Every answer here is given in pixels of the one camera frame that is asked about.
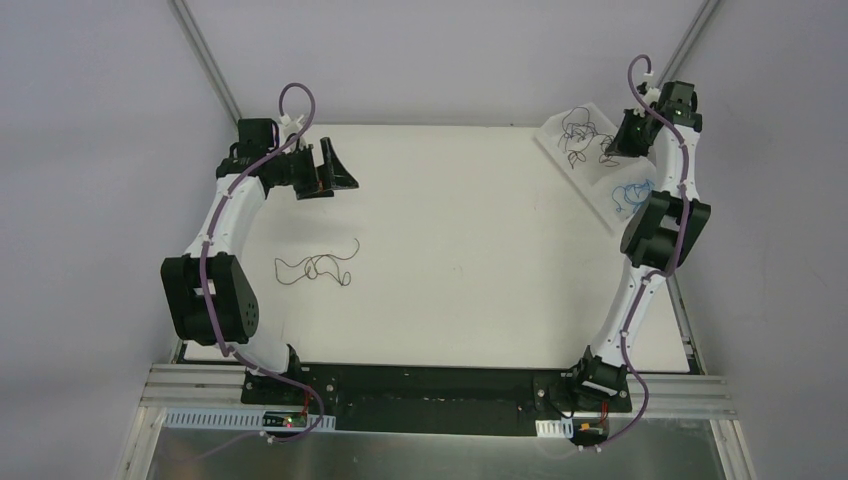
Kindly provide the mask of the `corner aluminium post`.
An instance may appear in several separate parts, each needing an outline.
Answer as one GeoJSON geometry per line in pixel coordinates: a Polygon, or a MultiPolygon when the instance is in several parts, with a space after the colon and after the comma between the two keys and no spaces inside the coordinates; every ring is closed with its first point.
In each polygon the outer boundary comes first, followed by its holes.
{"type": "Polygon", "coordinates": [[[212,90],[232,124],[236,125],[242,118],[241,109],[189,2],[186,0],[169,0],[168,5],[212,90]]]}
{"type": "MultiPolygon", "coordinates": [[[[690,54],[694,51],[694,48],[701,40],[701,37],[708,28],[714,14],[716,13],[718,7],[721,4],[721,1],[701,2],[699,9],[693,17],[693,20],[687,27],[685,34],[681,38],[669,61],[666,63],[665,69],[660,75],[660,87],[662,87],[667,82],[673,82],[677,79],[677,75],[682,72],[683,67],[686,65],[690,58],[690,54]]],[[[633,114],[646,114],[648,117],[650,117],[650,113],[646,112],[646,108],[642,104],[640,104],[640,101],[643,100],[640,91],[632,82],[632,67],[640,59],[643,59],[646,62],[648,70],[652,71],[651,60],[646,55],[640,54],[637,58],[631,61],[631,65],[628,67],[628,85],[631,87],[631,92],[634,98],[637,100],[637,107],[633,110],[633,114]]]]}

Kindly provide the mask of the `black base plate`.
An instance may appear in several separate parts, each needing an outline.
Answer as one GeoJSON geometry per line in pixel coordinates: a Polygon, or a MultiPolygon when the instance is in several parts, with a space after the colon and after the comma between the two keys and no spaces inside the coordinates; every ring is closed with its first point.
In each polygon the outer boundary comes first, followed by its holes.
{"type": "Polygon", "coordinates": [[[338,431],[531,436],[538,420],[629,413],[626,376],[601,390],[571,369],[491,369],[308,363],[288,385],[248,373],[247,405],[323,412],[338,431]]]}

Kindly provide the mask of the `right corner aluminium post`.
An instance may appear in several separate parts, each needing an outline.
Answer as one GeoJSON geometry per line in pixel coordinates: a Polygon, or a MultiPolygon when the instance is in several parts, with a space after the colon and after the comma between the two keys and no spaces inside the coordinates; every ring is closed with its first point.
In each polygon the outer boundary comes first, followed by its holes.
{"type": "MultiPolygon", "coordinates": [[[[708,28],[714,14],[716,13],[718,7],[721,4],[721,1],[701,2],[699,9],[693,17],[693,20],[687,27],[685,34],[681,38],[669,61],[666,63],[665,69],[660,75],[660,87],[662,87],[667,82],[673,82],[677,79],[677,75],[682,72],[683,67],[686,65],[690,58],[690,54],[694,51],[694,48],[701,40],[701,37],[708,28]]],[[[631,92],[634,98],[637,100],[637,107],[633,110],[633,114],[646,114],[648,117],[650,117],[650,113],[646,112],[646,108],[642,104],[640,104],[640,101],[643,100],[640,91],[632,82],[632,67],[640,59],[643,59],[646,62],[648,70],[652,71],[651,60],[646,55],[640,54],[637,58],[631,61],[631,65],[628,67],[628,85],[631,87],[631,92]]]]}

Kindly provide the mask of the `aluminium frame rail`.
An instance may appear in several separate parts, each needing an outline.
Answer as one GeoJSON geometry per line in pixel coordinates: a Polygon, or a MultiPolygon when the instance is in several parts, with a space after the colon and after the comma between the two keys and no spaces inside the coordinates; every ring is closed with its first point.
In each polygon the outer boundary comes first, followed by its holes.
{"type": "MultiPolygon", "coordinates": [[[[721,376],[643,373],[648,418],[735,420],[721,376]]],[[[141,407],[240,408],[245,369],[236,365],[155,364],[142,390],[141,407]]]]}

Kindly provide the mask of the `left corner aluminium post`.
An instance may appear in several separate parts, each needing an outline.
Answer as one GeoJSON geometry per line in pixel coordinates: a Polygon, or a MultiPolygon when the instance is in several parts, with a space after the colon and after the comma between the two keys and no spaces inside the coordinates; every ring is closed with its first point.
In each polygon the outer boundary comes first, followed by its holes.
{"type": "Polygon", "coordinates": [[[232,124],[236,125],[242,118],[241,109],[189,2],[186,0],[169,0],[168,5],[212,90],[232,124]]]}

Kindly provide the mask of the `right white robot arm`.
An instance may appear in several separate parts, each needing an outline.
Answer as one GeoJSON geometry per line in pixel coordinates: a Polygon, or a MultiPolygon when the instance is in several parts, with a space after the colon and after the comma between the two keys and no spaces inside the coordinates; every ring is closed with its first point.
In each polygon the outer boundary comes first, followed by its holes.
{"type": "Polygon", "coordinates": [[[641,84],[635,92],[638,107],[625,110],[604,152],[652,155],[657,178],[624,230],[620,251],[626,263],[607,318],[566,381],[569,400],[583,410],[628,403],[631,351],[648,306],[682,265],[711,215],[695,185],[703,120],[694,85],[672,81],[656,89],[641,84]]]}

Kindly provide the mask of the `white compartment tray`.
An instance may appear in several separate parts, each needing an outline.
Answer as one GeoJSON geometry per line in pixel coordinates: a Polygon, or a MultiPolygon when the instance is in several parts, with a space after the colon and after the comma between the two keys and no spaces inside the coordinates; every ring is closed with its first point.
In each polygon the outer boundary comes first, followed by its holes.
{"type": "Polygon", "coordinates": [[[539,146],[568,177],[596,216],[622,232],[655,187],[656,168],[645,157],[609,157],[617,127],[592,102],[547,119],[534,133],[539,146]]]}

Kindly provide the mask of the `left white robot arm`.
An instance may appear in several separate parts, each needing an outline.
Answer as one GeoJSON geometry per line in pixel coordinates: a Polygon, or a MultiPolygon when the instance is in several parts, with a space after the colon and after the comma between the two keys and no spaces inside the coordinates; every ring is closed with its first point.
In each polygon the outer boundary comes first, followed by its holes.
{"type": "Polygon", "coordinates": [[[183,254],[163,260],[160,275],[174,329],[182,341],[213,346],[254,370],[272,371],[266,389],[281,404],[297,402],[305,378],[290,368],[293,348],[260,321],[259,301],[240,264],[253,220],[275,187],[299,200],[356,189],[332,141],[314,146],[299,132],[304,118],[245,118],[215,171],[216,193],[200,232],[183,254]]]}

